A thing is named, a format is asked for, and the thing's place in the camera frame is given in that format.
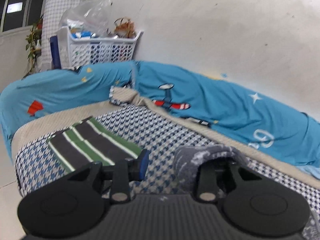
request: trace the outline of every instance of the striped cloth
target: striped cloth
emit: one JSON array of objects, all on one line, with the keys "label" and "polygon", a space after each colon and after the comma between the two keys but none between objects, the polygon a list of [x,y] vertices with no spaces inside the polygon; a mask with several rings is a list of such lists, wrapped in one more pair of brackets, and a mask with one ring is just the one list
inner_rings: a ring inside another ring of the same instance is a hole
[{"label": "striped cloth", "polygon": [[119,160],[136,159],[142,151],[136,144],[106,130],[93,117],[54,133],[47,143],[67,172],[95,161],[108,166]]}]

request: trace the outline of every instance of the wall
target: wall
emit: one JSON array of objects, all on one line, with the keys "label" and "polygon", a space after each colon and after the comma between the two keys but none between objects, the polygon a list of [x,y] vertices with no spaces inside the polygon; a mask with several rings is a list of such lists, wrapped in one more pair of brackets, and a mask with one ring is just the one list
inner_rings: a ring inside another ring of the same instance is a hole
[{"label": "wall", "polygon": [[320,120],[320,0],[113,0],[145,31],[136,59],[264,93]]},{"label": "wall", "polygon": [[23,27],[0,35],[0,92],[27,73],[25,38],[29,33],[30,27]]}]

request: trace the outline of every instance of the laundry basket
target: laundry basket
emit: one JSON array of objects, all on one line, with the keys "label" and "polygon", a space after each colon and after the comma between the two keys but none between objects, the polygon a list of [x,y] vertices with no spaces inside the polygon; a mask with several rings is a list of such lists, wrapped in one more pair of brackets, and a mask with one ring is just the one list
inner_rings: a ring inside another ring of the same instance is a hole
[{"label": "laundry basket", "polygon": [[125,38],[76,39],[67,26],[57,31],[60,63],[62,69],[102,62],[131,60],[137,40]]}]

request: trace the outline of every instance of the tiled floor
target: tiled floor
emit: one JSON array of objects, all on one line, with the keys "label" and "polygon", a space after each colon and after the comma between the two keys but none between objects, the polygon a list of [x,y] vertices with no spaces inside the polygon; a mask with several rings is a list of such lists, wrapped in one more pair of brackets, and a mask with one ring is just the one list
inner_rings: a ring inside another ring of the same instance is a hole
[{"label": "tiled floor", "polygon": [[21,196],[1,133],[0,137],[0,240],[19,240],[25,235],[17,217]]}]

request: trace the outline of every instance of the crumpled beige fabric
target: crumpled beige fabric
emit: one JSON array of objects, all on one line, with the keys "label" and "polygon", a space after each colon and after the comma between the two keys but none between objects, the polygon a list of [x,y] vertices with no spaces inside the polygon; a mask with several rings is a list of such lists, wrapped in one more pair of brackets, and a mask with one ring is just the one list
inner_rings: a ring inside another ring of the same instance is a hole
[{"label": "crumpled beige fabric", "polygon": [[156,106],[150,99],[141,97],[137,91],[129,88],[114,88],[113,91],[113,99],[117,99],[122,102],[127,102],[131,104],[136,105],[145,105],[147,106],[151,111],[156,112],[157,114],[161,115],[162,117],[175,122],[177,124],[180,124],[184,127],[189,128],[190,130],[193,130],[203,136],[206,136],[207,138],[211,140],[218,141],[220,143],[223,143],[227,146],[233,146],[237,148],[239,151],[241,151],[244,155],[253,158],[254,160],[257,160],[259,162],[262,162],[266,165],[269,165],[270,167],[287,174],[288,176],[298,179],[299,181],[306,183],[307,185],[310,185],[314,188],[320,189],[320,180],[314,178],[313,176],[310,176],[302,171],[300,171],[298,168],[296,168],[293,165],[290,165],[288,163],[281,162],[279,160],[276,160],[275,158],[258,151],[252,147],[249,147],[243,143],[237,142],[233,139],[230,139],[214,130],[211,130],[210,128],[200,125],[197,123],[194,123],[192,121],[189,121],[187,119],[183,118],[177,118],[169,115],[163,108]]},{"label": "crumpled beige fabric", "polygon": [[47,133],[60,130],[66,126],[89,117],[99,116],[119,109],[119,106],[103,101],[91,105],[80,106],[61,112],[49,114],[39,119],[26,123],[16,131],[11,143],[12,159],[15,160],[19,150],[28,142],[31,142]]}]

